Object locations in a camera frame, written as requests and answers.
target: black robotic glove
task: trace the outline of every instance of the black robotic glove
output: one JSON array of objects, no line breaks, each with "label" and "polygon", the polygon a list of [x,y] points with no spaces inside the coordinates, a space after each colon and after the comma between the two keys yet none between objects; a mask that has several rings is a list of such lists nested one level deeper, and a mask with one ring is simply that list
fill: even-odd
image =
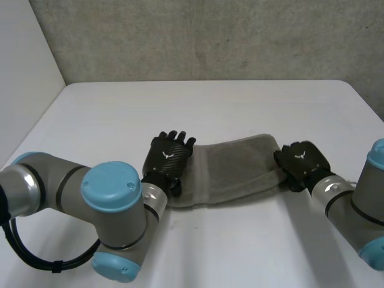
[{"label": "black robotic glove", "polygon": [[168,196],[181,194],[180,177],[192,156],[196,139],[191,137],[184,143],[186,133],[176,131],[168,135],[161,132],[154,137],[143,165],[143,183],[160,187]]},{"label": "black robotic glove", "polygon": [[334,175],[327,159],[311,142],[295,142],[274,152],[279,167],[287,174],[287,185],[293,192],[313,187],[323,178]]}]

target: light blue joint cap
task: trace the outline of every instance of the light blue joint cap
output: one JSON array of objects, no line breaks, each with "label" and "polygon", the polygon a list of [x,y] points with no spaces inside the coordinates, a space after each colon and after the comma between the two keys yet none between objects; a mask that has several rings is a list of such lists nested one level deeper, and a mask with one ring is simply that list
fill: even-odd
[{"label": "light blue joint cap", "polygon": [[24,153],[20,156],[18,156],[15,160],[13,160],[13,162],[11,163],[11,165],[14,165],[14,164],[17,164],[18,162],[20,162],[22,159],[24,159],[25,157],[27,156],[30,156],[32,154],[37,154],[37,153],[43,153],[43,152],[27,152],[27,153]]},{"label": "light blue joint cap", "polygon": [[122,283],[132,282],[141,266],[126,258],[105,252],[96,252],[92,261],[93,269],[110,280]]},{"label": "light blue joint cap", "polygon": [[362,247],[359,256],[371,268],[384,271],[384,237],[376,238]]},{"label": "light blue joint cap", "polygon": [[384,139],[376,141],[367,155],[367,160],[374,167],[384,170]]},{"label": "light blue joint cap", "polygon": [[81,184],[84,201],[100,212],[116,213],[127,210],[142,196],[139,174],[131,165],[106,162],[89,170]]}]

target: concrete wall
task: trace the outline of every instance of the concrete wall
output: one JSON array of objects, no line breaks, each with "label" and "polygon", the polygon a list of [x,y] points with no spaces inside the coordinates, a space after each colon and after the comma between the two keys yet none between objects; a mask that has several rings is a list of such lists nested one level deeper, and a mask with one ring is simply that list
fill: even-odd
[{"label": "concrete wall", "polygon": [[340,79],[384,118],[383,0],[31,0],[67,84]]},{"label": "concrete wall", "polygon": [[0,167],[64,87],[28,0],[0,0]]}]

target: black cable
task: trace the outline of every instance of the black cable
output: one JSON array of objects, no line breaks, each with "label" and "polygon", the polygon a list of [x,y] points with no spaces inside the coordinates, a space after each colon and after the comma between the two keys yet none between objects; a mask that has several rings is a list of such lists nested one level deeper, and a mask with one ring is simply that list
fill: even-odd
[{"label": "black cable", "polygon": [[19,232],[17,231],[16,219],[12,219],[2,225],[2,229],[5,233],[9,245],[15,251],[15,253],[26,263],[27,265],[45,271],[52,271],[52,273],[60,273],[63,270],[70,270],[79,267],[89,261],[97,248],[100,245],[100,240],[97,241],[83,254],[69,261],[45,261],[35,255],[33,255],[23,244]]}]

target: logo on robotic hand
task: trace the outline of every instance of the logo on robotic hand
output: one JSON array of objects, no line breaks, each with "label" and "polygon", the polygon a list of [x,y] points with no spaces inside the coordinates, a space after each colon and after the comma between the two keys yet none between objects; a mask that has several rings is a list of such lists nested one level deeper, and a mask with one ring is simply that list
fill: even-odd
[{"label": "logo on robotic hand", "polygon": [[295,158],[298,158],[298,159],[304,159],[304,157],[305,157],[305,151],[302,155],[295,155]]},{"label": "logo on robotic hand", "polygon": [[172,155],[167,155],[167,154],[165,154],[165,152],[164,152],[164,151],[163,151],[163,155],[164,155],[164,157],[165,157],[166,159],[168,159],[168,158],[171,158],[171,157],[175,156],[174,154],[172,154]]}]

